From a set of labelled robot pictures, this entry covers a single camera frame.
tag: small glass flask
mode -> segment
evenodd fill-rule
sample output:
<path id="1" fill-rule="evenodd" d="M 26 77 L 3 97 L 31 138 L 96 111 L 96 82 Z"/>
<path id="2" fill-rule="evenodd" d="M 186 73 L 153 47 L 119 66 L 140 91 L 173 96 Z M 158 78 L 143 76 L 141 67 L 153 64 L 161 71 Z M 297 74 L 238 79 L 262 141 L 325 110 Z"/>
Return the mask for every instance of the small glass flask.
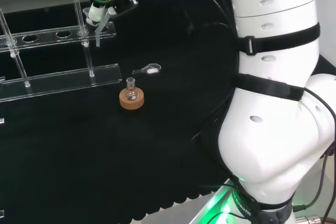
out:
<path id="1" fill-rule="evenodd" d="M 129 101 L 134 101 L 139 98 L 139 89 L 135 86 L 135 79 L 128 77 L 126 79 L 127 87 L 124 90 L 124 97 Z"/>

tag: black cloth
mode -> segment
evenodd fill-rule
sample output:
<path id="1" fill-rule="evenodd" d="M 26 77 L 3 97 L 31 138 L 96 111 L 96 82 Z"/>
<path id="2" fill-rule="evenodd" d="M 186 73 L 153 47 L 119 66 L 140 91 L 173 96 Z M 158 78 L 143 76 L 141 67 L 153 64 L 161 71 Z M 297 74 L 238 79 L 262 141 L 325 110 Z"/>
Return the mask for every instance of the black cloth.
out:
<path id="1" fill-rule="evenodd" d="M 211 1 L 185 5 L 194 32 L 179 0 L 140 0 L 115 21 L 115 39 L 91 49 L 95 66 L 119 63 L 124 80 L 149 63 L 162 65 L 158 76 L 136 79 L 145 94 L 138 113 L 120 109 L 124 81 L 0 104 L 6 223 L 129 223 L 226 180 L 191 138 L 230 90 L 234 43 L 223 26 L 202 28 L 225 21 Z M 73 5 L 6 18 L 13 33 L 76 24 Z M 0 76 L 18 78 L 9 54 L 0 56 Z M 21 57 L 31 76 L 85 67 L 78 44 L 22 50 Z"/>

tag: test tube rack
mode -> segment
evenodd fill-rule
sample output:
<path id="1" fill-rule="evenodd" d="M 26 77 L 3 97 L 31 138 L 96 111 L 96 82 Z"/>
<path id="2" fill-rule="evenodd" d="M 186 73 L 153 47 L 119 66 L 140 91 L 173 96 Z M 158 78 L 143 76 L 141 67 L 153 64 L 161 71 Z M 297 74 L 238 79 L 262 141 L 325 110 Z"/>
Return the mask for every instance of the test tube rack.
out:
<path id="1" fill-rule="evenodd" d="M 5 16 L 0 9 L 0 24 L 5 34 L 4 36 L 0 36 L 0 53 L 10 53 L 21 76 L 21 78 L 15 80 L 6 80 L 5 77 L 0 77 L 0 103 L 118 83 L 122 80 L 118 64 L 94 67 L 91 60 L 90 40 L 114 37 L 116 31 L 113 22 L 107 22 L 104 29 L 97 34 L 86 28 L 78 0 L 74 1 L 74 6 L 78 26 L 30 31 L 19 34 L 11 34 Z M 81 43 L 87 68 L 48 73 L 39 76 L 27 76 L 19 55 L 21 50 L 72 42 Z"/>

